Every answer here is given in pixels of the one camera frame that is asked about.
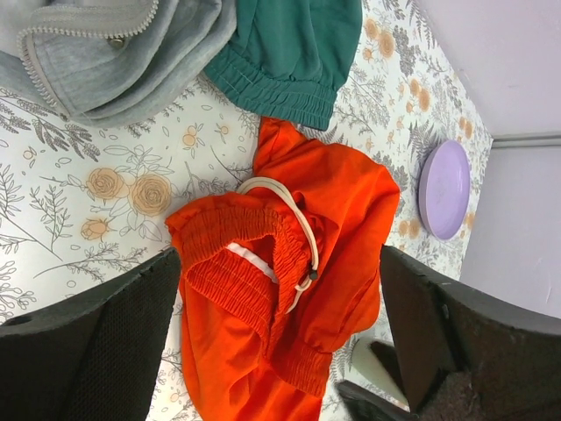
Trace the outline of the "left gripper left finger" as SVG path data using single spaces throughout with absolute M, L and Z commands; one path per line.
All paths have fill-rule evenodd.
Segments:
M 3 420 L 144 420 L 181 272 L 169 248 L 1 326 Z

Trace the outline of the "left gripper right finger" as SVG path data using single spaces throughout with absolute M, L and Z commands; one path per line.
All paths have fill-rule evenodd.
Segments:
M 403 394 L 422 419 L 558 420 L 560 321 L 383 246 L 380 276 Z

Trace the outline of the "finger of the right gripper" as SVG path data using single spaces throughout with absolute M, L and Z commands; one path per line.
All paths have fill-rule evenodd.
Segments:
M 408 407 L 401 370 L 394 346 L 371 339 L 371 349 L 387 371 L 387 383 L 382 392 L 389 394 L 397 403 L 389 402 L 372 391 L 350 381 L 339 382 L 337 392 L 351 420 L 406 421 L 418 420 L 415 413 L 404 410 Z

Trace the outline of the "orange shorts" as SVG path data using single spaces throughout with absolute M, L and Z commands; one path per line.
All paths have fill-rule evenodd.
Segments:
M 183 377 L 202 419 L 318 419 L 334 352 L 379 316 L 399 199 L 360 151 L 263 118 L 252 177 L 167 218 Z

